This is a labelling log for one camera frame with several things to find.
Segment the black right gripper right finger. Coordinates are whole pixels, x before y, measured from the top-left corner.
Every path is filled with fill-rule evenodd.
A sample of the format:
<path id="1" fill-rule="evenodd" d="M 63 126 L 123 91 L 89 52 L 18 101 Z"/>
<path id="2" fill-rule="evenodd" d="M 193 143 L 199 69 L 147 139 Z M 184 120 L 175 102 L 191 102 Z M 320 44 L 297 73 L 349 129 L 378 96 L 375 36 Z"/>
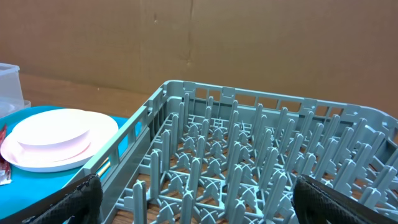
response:
<path id="1" fill-rule="evenodd" d="M 300 224 L 397 223 L 307 175 L 297 177 L 292 204 Z"/>

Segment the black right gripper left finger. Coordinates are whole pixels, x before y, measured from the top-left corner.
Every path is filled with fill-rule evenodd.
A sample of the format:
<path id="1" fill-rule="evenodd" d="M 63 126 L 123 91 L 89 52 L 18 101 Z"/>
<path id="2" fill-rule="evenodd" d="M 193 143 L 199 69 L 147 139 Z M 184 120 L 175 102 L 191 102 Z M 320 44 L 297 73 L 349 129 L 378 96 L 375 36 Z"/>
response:
<path id="1" fill-rule="evenodd" d="M 100 178 L 96 174 L 90 174 L 1 219 L 1 223 L 99 223 L 102 200 L 103 189 Z"/>

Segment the red snack wrapper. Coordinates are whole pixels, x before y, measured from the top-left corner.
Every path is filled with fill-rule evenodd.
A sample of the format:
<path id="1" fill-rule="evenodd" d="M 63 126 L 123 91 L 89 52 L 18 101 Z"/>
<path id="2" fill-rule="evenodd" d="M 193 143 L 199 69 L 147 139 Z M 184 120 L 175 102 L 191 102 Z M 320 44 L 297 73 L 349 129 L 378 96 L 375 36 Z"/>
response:
<path id="1" fill-rule="evenodd" d="M 1 144 L 4 142 L 7 133 L 7 125 L 5 124 L 1 129 Z M 11 167 L 8 161 L 6 161 L 3 156 L 0 157 L 0 185 L 10 184 L 11 180 Z"/>

